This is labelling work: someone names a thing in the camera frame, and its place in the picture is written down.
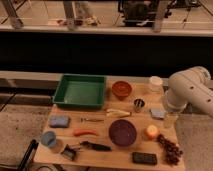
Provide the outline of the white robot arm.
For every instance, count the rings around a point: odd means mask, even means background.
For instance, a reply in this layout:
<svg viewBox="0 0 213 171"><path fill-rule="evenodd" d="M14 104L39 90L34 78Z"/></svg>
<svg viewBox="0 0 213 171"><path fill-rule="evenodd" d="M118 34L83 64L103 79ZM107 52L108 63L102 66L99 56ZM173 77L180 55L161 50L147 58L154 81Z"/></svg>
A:
<svg viewBox="0 0 213 171"><path fill-rule="evenodd" d="M213 91L207 87L210 80L209 71L201 66L172 74L169 89L162 97L164 109L168 113L181 113L191 103L213 118Z"/></svg>

